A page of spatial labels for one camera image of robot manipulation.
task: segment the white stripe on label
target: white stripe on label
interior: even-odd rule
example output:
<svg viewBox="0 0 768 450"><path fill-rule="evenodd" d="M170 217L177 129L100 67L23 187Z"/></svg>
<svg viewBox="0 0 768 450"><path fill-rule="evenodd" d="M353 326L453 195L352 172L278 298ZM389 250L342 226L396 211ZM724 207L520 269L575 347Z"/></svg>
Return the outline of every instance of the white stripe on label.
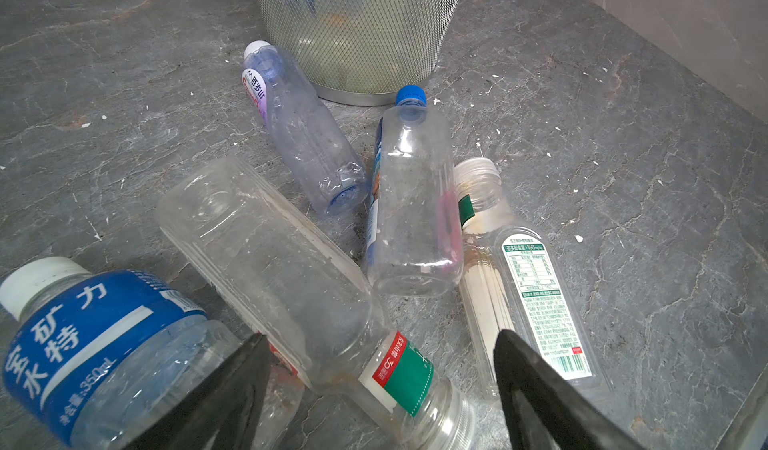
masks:
<svg viewBox="0 0 768 450"><path fill-rule="evenodd" d="M54 390L54 388L56 388L59 383L67 378L75 368L78 368L86 360L99 353L111 342L119 339L128 330L134 328L136 325L144 321L144 319L146 319L149 315L152 315L152 313L154 312L146 306L142 305L138 307L136 310L128 313L126 316L116 321L111 327L104 330L101 335L84 346L82 350L75 353L72 358L67 360L67 362L62 365L62 368L59 368L58 371L53 374L53 377L48 380L48 384L45 386L43 393L40 395L40 410L43 409L45 399L51 395L51 392Z"/></svg>

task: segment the blue bottle cap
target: blue bottle cap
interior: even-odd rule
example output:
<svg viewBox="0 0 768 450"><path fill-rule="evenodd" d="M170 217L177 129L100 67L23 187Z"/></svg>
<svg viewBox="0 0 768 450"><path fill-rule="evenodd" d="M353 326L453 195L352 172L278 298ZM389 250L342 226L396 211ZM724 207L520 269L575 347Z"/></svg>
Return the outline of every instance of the blue bottle cap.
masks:
<svg viewBox="0 0 768 450"><path fill-rule="evenodd" d="M409 99L420 101L424 104L424 106L427 104L426 93L424 93L424 90L416 85L408 85L401 88L400 91L397 92L397 99L395 100L395 104L399 105L401 102L405 102Z"/></svg>

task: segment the bottle cap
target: bottle cap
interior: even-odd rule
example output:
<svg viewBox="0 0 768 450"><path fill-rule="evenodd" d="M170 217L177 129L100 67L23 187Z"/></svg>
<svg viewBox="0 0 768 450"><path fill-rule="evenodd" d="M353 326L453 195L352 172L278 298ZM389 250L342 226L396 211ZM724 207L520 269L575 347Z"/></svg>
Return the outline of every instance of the bottle cap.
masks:
<svg viewBox="0 0 768 450"><path fill-rule="evenodd" d="M470 158L456 165L453 169L453 182L456 186L468 183L482 175L499 176L493 161L487 158Z"/></svg>
<svg viewBox="0 0 768 450"><path fill-rule="evenodd" d="M405 102L409 99L415 99L424 105L427 104L426 93L424 93L424 90L416 85L408 85L401 88L400 91L397 92L397 99L395 100L395 104L399 105L401 102Z"/></svg>
<svg viewBox="0 0 768 450"><path fill-rule="evenodd" d="M45 287L68 277L89 273L63 256L52 256L27 263L11 273L0 285L0 303L17 321L29 300Z"/></svg>
<svg viewBox="0 0 768 450"><path fill-rule="evenodd" d="M245 52L243 53L243 60L245 60L251 53L255 53L262 46L269 46L270 44L271 43L268 43L264 40L252 41L248 43L248 46L245 47Z"/></svg>

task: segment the mesh trash can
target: mesh trash can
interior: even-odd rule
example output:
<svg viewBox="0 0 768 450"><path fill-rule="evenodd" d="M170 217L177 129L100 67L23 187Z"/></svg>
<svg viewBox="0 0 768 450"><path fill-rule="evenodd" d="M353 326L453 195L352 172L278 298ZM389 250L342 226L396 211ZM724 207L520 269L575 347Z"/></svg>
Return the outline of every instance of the mesh trash can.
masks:
<svg viewBox="0 0 768 450"><path fill-rule="evenodd" d="M323 99L395 101L435 69L458 0L257 0L266 33Z"/></svg>

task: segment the red and green label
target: red and green label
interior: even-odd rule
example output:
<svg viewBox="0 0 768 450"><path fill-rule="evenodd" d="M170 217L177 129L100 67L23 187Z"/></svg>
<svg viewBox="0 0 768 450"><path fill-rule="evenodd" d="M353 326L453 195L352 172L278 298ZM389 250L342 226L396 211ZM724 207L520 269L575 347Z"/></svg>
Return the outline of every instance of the red and green label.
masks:
<svg viewBox="0 0 768 450"><path fill-rule="evenodd" d="M432 363L398 331L373 379L415 417L434 375Z"/></svg>

